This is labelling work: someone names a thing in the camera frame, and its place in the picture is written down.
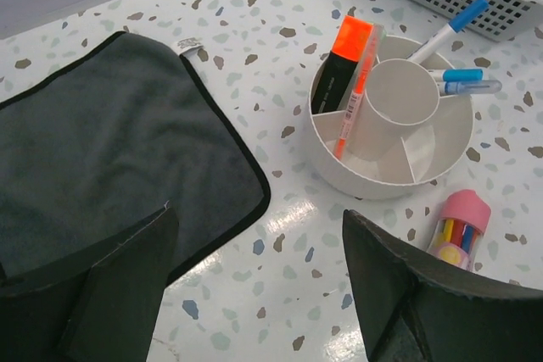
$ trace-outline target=blue marker cap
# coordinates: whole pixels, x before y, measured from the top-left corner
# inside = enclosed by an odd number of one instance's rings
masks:
[[[443,81],[445,82],[481,81],[482,79],[483,70],[480,68],[467,70],[446,70],[443,73]]]
[[[489,3],[486,0],[474,0],[449,22],[449,26],[458,32],[477,19],[487,8]]]

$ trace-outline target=orange cap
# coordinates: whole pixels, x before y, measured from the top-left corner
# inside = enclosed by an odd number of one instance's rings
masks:
[[[338,36],[332,47],[332,53],[351,61],[360,59],[367,39],[372,34],[373,25],[354,17],[345,16]]]

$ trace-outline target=speckled tabletop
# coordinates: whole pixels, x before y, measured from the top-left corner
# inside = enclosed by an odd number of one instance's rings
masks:
[[[345,208],[424,248],[439,204],[475,188],[493,210],[475,272],[543,288],[543,31],[448,43],[441,52],[456,67],[486,67],[504,91],[473,100],[471,147],[446,178],[367,202],[333,190],[299,148],[312,77],[346,14],[419,41],[445,22],[406,0],[115,0],[0,43],[4,100],[114,31],[200,38],[204,50],[189,58],[269,178],[266,214],[166,290],[148,361],[364,360]]]

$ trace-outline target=highlighter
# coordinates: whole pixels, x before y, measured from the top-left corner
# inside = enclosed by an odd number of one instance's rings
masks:
[[[373,25],[370,23],[345,16],[311,99],[313,114],[338,110],[362,52],[366,48],[372,28]]]

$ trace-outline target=white label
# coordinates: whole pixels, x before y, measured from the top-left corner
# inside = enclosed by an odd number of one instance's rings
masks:
[[[179,40],[178,42],[174,42],[171,45],[171,49],[175,51],[178,55],[182,55],[186,53],[187,51],[194,50],[196,48],[202,47],[202,43],[196,40],[194,37],[185,38],[183,40]]]

